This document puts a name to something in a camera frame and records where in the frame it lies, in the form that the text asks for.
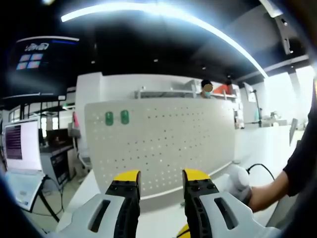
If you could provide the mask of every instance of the white table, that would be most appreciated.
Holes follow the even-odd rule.
[[[284,168],[292,153],[289,147],[289,127],[267,127],[251,130],[237,130],[235,160],[241,160],[240,166],[248,168],[254,163],[263,163],[276,177]],[[228,168],[214,174],[212,181],[219,190],[223,190],[228,176]],[[262,167],[254,167],[250,174],[252,186],[272,182],[269,173]],[[72,213],[95,194],[100,193],[94,172],[91,170],[65,210],[56,231],[65,228],[71,222]],[[158,198],[141,200],[141,215],[137,228],[137,238],[175,237],[186,224],[182,191],[176,191]],[[257,222],[265,226],[271,218],[277,203],[264,211],[254,214]]]

